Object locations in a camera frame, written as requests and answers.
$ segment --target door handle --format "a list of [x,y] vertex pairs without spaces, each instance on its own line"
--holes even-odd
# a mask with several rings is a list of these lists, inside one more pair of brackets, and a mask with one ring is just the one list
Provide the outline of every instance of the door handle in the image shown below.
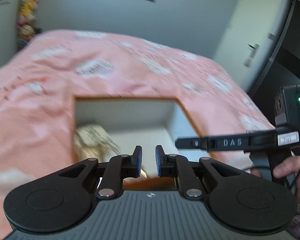
[[259,45],[258,44],[254,44],[254,46],[252,46],[252,45],[250,45],[250,44],[248,44],[248,46],[250,47],[250,48],[252,48],[252,52],[251,52],[251,54],[250,54],[250,58],[254,58],[255,57],[255,55],[256,55],[256,53],[257,53],[257,50],[259,49]]
[[254,46],[248,44],[248,46],[250,47],[250,49],[252,50],[250,53],[250,56],[243,62],[243,64],[247,67],[250,67],[252,64],[252,60],[254,59],[254,57],[256,56],[257,50],[260,47],[258,44],[254,44]]

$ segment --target black wire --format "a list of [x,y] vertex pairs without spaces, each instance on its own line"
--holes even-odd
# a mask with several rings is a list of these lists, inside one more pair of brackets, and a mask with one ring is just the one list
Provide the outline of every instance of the black wire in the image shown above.
[[[266,169],[266,170],[271,170],[271,168],[270,168],[270,167],[267,167],[267,166],[252,166],[252,167],[243,169],[243,171],[247,171],[247,170],[251,170],[251,169]],[[291,185],[289,185],[289,182],[288,182],[287,178],[284,177],[284,182],[286,183],[287,188],[288,188],[289,190],[291,190],[292,187],[296,184],[297,179],[299,178],[299,176],[300,176],[300,168],[299,168],[299,171],[298,171],[297,174],[296,174],[296,177],[294,178],[293,182],[291,183]],[[297,196],[297,189],[295,190],[294,195],[295,195],[295,197]]]

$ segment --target bed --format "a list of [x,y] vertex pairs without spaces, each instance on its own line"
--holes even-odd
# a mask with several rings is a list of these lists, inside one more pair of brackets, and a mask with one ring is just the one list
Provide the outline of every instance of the bed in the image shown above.
[[[211,59],[124,35],[45,32],[0,68],[3,184],[7,174],[24,174],[22,183],[74,163],[74,96],[175,97],[202,135],[273,128]],[[237,168],[251,165],[243,152],[210,155]],[[11,231],[3,198],[0,239]]]

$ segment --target label sticker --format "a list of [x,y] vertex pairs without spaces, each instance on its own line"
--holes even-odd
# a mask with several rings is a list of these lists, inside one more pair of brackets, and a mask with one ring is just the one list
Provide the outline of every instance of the label sticker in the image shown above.
[[185,57],[186,59],[192,59],[195,60],[197,58],[196,54],[190,53],[190,52],[181,52],[181,56]]
[[149,198],[153,198],[153,197],[155,197],[156,195],[155,195],[154,193],[150,192],[150,193],[148,193],[146,196],[149,197]]
[[182,84],[185,88],[187,88],[188,90],[195,92],[195,93],[199,93],[199,94],[207,94],[206,90],[201,89],[201,88],[197,88],[194,84],[191,83],[183,83]]
[[299,142],[299,133],[290,132],[278,135],[278,146]]
[[154,43],[154,42],[152,42],[152,41],[147,41],[147,40],[144,40],[144,39],[142,39],[145,43],[147,43],[147,44],[149,44],[149,45],[151,45],[151,46],[153,46],[153,47],[156,47],[156,48],[158,48],[158,49],[166,49],[166,48],[169,48],[168,46],[165,46],[165,45],[162,45],[162,44],[158,44],[158,43]]
[[28,88],[37,95],[43,95],[44,89],[40,82],[31,82],[27,84]]
[[106,78],[113,69],[114,66],[104,59],[96,59],[88,60],[81,64],[79,68],[76,69],[76,73],[84,77],[99,76]]
[[77,31],[75,32],[80,37],[86,37],[86,38],[96,38],[96,39],[102,39],[107,34],[102,32],[87,32],[87,31]]
[[139,58],[139,60],[144,63],[148,69],[152,70],[154,73],[156,73],[157,75],[163,74],[163,75],[167,75],[167,74],[171,74],[171,71],[167,68],[164,68],[160,63],[154,61],[154,60],[149,60],[146,58]]
[[117,41],[117,43],[119,43],[119,44],[121,44],[121,45],[123,45],[123,46],[126,46],[126,47],[128,47],[128,48],[131,48],[131,47],[133,46],[132,43],[126,42],[126,41]]
[[67,51],[65,49],[48,49],[45,51],[42,51],[40,53],[32,54],[32,59],[41,59],[41,58],[47,58],[50,56],[58,55],[61,53],[66,53]]
[[232,85],[229,82],[224,81],[221,78],[209,76],[208,80],[217,88],[221,89],[223,92],[228,93],[232,89]]

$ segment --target ridged gray surface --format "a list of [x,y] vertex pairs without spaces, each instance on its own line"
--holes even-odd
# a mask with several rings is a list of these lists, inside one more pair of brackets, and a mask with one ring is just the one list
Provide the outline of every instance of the ridged gray surface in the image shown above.
[[124,191],[116,200],[101,201],[82,224],[52,235],[14,231],[7,240],[292,240],[282,231],[248,236],[215,221],[203,203],[180,197],[177,191]]

